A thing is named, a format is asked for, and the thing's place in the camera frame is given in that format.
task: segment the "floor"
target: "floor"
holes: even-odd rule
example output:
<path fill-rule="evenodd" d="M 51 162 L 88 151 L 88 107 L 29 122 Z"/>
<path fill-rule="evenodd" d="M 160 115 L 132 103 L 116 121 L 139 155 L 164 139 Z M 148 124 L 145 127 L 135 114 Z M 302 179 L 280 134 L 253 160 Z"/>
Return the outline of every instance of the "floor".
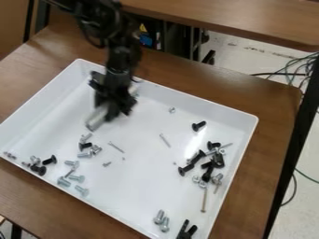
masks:
<path fill-rule="evenodd" d="M 215 65 L 254 74 L 260 72 L 274 72 L 282 68 L 291 57 L 306 56 L 309 53 L 273 46 L 270 44 L 246 40 L 239 37 L 210 33 L 210 41 L 202 46 L 201 55 L 204 56 L 209 49 L 216 51 Z M 274 77 L 281 83 L 286 83 L 284 77 Z M 298 169 L 319 180 L 319 118 L 315 119 L 306 146 L 298 162 Z M 318 238 L 319 228 L 319 185 L 295 173 L 298 189 L 294 200 L 281 208 L 275 222 L 270 239 L 314 239 Z M 286 194 L 289 198 L 292 193 L 292 185 Z M 5 222 L 0 231 L 10 238 L 10 223 Z M 22 239 L 34 238 L 24 232 Z"/>

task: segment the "wire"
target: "wire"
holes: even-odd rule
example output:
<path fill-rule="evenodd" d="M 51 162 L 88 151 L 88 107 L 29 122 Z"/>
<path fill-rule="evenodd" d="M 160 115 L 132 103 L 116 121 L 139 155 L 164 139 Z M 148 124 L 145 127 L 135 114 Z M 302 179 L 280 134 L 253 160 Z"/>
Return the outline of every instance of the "wire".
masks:
<path fill-rule="evenodd" d="M 256 74 L 252 74 L 250 76 L 254 76 L 254 77 L 257 77 L 257 76 L 266 76 L 266 75 L 272 75 L 272 76 L 286 76 L 286 75 L 289 75 L 289 76 L 301 76 L 301 77 L 306 77 L 307 75 L 306 74 L 302 74 L 302 73 L 256 73 Z"/>
<path fill-rule="evenodd" d="M 313 179 L 312 177 L 309 177 L 309 176 L 305 175 L 305 174 L 302 173 L 298 168 L 295 168 L 295 170 L 296 170 L 298 173 L 300 173 L 302 176 L 304 176 L 304 177 L 306 177 L 307 179 L 309 179 L 310 181 L 312 181 L 312 182 L 314 182 L 314 183 L 316 183 L 316 184 L 319 184 L 319 181 L 318 181 L 318 180 L 315 180 L 315 179 Z"/>
<path fill-rule="evenodd" d="M 296 192 L 297 192 L 297 180 L 295 175 L 293 175 L 293 181 L 294 181 L 294 191 L 293 194 L 291 195 L 291 197 L 284 203 L 281 204 L 281 206 L 287 205 L 289 204 L 296 196 Z"/>

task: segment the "black metal leg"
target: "black metal leg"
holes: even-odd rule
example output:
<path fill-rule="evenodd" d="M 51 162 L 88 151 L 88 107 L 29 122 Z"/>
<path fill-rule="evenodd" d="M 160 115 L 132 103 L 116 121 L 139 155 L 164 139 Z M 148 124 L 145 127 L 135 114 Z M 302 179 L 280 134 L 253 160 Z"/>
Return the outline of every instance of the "black metal leg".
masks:
<path fill-rule="evenodd" d="M 300 105 L 293 133 L 291 135 L 288 151 L 264 232 L 264 239 L 270 235 L 271 228 L 277 217 L 278 211 L 288 188 L 290 178 L 294 173 L 298 158 L 306 142 L 308 132 L 312 127 L 313 119 L 319 106 L 319 56 L 317 57 L 308 88 Z"/>
<path fill-rule="evenodd" d="M 11 239 L 21 239 L 21 235 L 22 235 L 21 227 L 12 223 Z"/>

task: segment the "screw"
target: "screw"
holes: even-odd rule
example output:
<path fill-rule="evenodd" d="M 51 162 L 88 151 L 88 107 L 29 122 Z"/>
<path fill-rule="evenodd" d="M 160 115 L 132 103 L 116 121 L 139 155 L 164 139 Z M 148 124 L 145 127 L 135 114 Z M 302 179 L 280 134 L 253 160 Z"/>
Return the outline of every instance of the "screw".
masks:
<path fill-rule="evenodd" d="M 206 200 L 207 200 L 207 188 L 205 188 L 204 196 L 202 198 L 202 205 L 201 205 L 201 212 L 202 213 L 206 212 Z"/>
<path fill-rule="evenodd" d="M 35 164 L 32 165 L 30 169 L 34 172 L 37 172 L 40 176 L 43 176 L 47 172 L 47 167 L 45 166 L 38 167 Z"/>
<path fill-rule="evenodd" d="M 154 223 L 157 225 L 160 225 L 161 223 L 163 223 L 164 220 L 164 211 L 160 210 L 158 212 L 158 215 L 153 219 Z"/>
<path fill-rule="evenodd" d="M 206 121 L 202 121 L 202 122 L 199 122 L 199 123 L 193 123 L 191 125 L 191 127 L 193 128 L 193 131 L 197 132 L 201 127 L 203 127 L 205 125 L 206 125 Z"/>
<path fill-rule="evenodd" d="M 51 163 L 56 164 L 57 162 L 58 162 L 57 158 L 56 158 L 54 155 L 52 155 L 51 158 L 49 158 L 49 159 L 47 159 L 47 160 L 44 160 L 44 161 L 42 162 L 42 164 L 43 164 L 43 165 L 48 165 L 48 164 L 51 164 Z"/>
<path fill-rule="evenodd" d="M 66 181 L 62 176 L 58 178 L 58 185 L 63 185 L 67 188 L 71 186 L 71 183 L 69 181 Z"/>
<path fill-rule="evenodd" d="M 188 172 L 189 170 L 194 168 L 194 164 L 189 164 L 188 166 L 182 168 L 182 167 L 178 167 L 178 173 L 181 176 L 184 176 L 186 172 Z"/>
<path fill-rule="evenodd" d="M 80 143 L 82 144 L 85 144 L 87 143 L 88 139 L 91 138 L 93 136 L 92 133 L 88 133 L 87 135 L 81 135 L 81 138 L 80 138 Z"/>
<path fill-rule="evenodd" d="M 83 189 L 78 185 L 76 185 L 76 190 L 78 190 L 82 194 L 83 197 L 88 196 L 90 193 L 88 189 Z"/>
<path fill-rule="evenodd" d="M 122 149 L 120 149 L 119 147 L 117 147 L 116 145 L 114 145 L 111 141 L 108 142 L 108 145 L 111 146 L 111 147 L 113 147 L 113 148 L 115 148 L 115 149 L 117 149 L 117 150 L 120 151 L 121 153 L 125 153 Z"/>
<path fill-rule="evenodd" d="M 167 139 L 164 137 L 163 134 L 160 134 L 159 137 L 161 138 L 161 140 L 165 143 L 165 145 L 166 145 L 168 148 L 171 147 L 170 143 L 167 141 Z"/>
<path fill-rule="evenodd" d="M 78 148 L 80 149 L 80 151 L 82 152 L 84 148 L 91 148 L 92 147 L 92 143 L 78 143 Z"/>
<path fill-rule="evenodd" d="M 170 219 L 165 217 L 163 223 L 159 226 L 162 232 L 168 232 L 170 230 L 169 227 Z"/>
<path fill-rule="evenodd" d="M 30 168 L 31 164 L 29 162 L 22 162 L 22 165 L 27 167 L 27 168 Z"/>
<path fill-rule="evenodd" d="M 79 183 L 83 183 L 85 180 L 85 177 L 84 176 L 69 176 L 69 179 L 75 180 Z"/>
<path fill-rule="evenodd" d="M 77 157 L 78 158 L 91 158 L 92 155 L 93 155 L 93 149 L 90 149 L 90 151 L 87 152 L 87 153 L 79 153 L 79 154 L 77 154 Z"/>
<path fill-rule="evenodd" d="M 32 164 L 34 164 L 34 165 L 38 165 L 39 163 L 41 163 L 41 160 L 34 155 L 30 157 L 30 160 L 31 160 Z"/>

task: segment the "black cable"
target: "black cable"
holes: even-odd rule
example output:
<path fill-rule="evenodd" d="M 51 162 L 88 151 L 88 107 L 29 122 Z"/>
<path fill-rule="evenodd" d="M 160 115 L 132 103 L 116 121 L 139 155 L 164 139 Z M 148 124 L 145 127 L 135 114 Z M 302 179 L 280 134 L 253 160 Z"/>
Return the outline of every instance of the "black cable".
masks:
<path fill-rule="evenodd" d="M 293 191 L 293 194 L 291 195 L 291 197 L 286 201 L 284 202 L 283 204 L 281 204 L 281 206 L 284 206 L 284 205 L 287 205 L 289 204 L 296 196 L 296 192 L 297 192 L 297 180 L 296 180 L 296 177 L 295 175 L 293 175 L 293 181 L 294 181 L 294 191 Z"/>
<path fill-rule="evenodd" d="M 256 73 L 256 74 L 252 74 L 250 76 L 301 76 L 301 77 L 306 77 L 306 74 L 303 73 L 279 73 L 279 72 L 272 72 L 272 73 Z"/>

